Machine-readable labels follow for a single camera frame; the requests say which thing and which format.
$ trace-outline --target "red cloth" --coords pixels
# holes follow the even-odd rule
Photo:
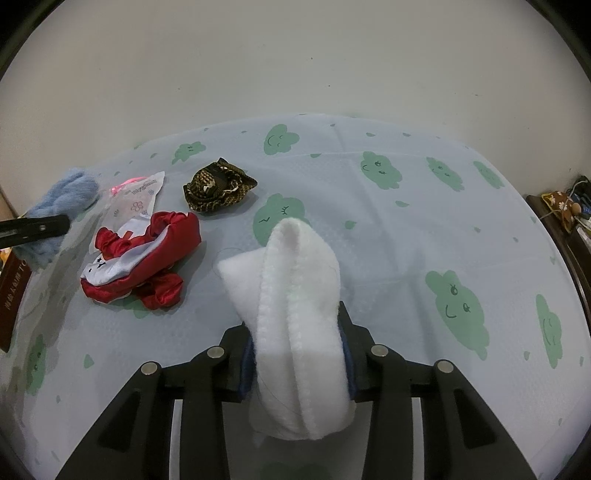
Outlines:
[[[199,220],[193,213],[157,212],[152,215],[146,232],[131,239],[120,238],[115,232],[103,227],[96,234],[95,245],[105,260],[119,258],[133,247],[154,241],[167,226],[162,243],[146,255],[126,277],[101,286],[91,285],[85,278],[81,278],[85,295],[102,303],[109,303],[133,293],[150,310],[171,307],[178,303],[183,279],[167,269],[201,243]]]

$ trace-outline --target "cartoon face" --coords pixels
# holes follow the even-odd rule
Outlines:
[[[443,183],[449,185],[456,192],[464,189],[462,178],[444,162],[431,157],[427,157],[427,162],[429,164],[429,170],[431,170]]]
[[[305,217],[304,204],[296,198],[283,198],[276,193],[267,199],[267,203],[261,207],[252,221],[252,231],[258,242],[265,246],[271,236],[271,231],[284,218],[299,218],[308,225],[310,222]]]
[[[397,189],[402,180],[402,174],[392,166],[388,157],[374,152],[363,152],[361,170],[382,190]]]
[[[538,320],[540,321],[542,338],[550,366],[556,368],[558,360],[562,358],[562,327],[560,319],[554,312],[550,311],[543,295],[535,297],[535,306],[538,310]]]
[[[180,161],[187,161],[189,157],[193,155],[197,155],[198,153],[204,151],[206,149],[205,145],[201,142],[195,143],[184,143],[177,148],[177,151],[174,153],[173,158],[173,165]]]
[[[27,392],[33,396],[37,395],[45,378],[46,353],[43,335],[39,335],[27,359]]]
[[[474,162],[474,166],[478,169],[478,171],[480,172],[480,175],[482,175],[484,177],[484,179],[492,187],[494,187],[496,189],[500,189],[501,187],[505,186],[505,184],[499,178],[499,176],[495,172],[493,172],[490,168],[488,168],[486,165],[484,165],[484,163],[482,163],[481,161],[476,160]]]
[[[291,150],[291,146],[300,141],[300,136],[293,132],[287,131],[287,125],[279,124],[271,128],[267,137],[263,150],[266,155],[275,155],[277,152],[286,153]]]
[[[457,341],[485,360],[490,338],[484,326],[484,311],[476,295],[460,283],[452,270],[443,275],[430,271],[425,282],[437,295],[437,311]]]

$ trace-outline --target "white cloth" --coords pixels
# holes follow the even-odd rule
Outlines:
[[[339,263],[330,247],[288,218],[266,247],[218,269],[255,345],[252,427],[284,440],[317,440],[348,426],[355,404],[337,326]]]

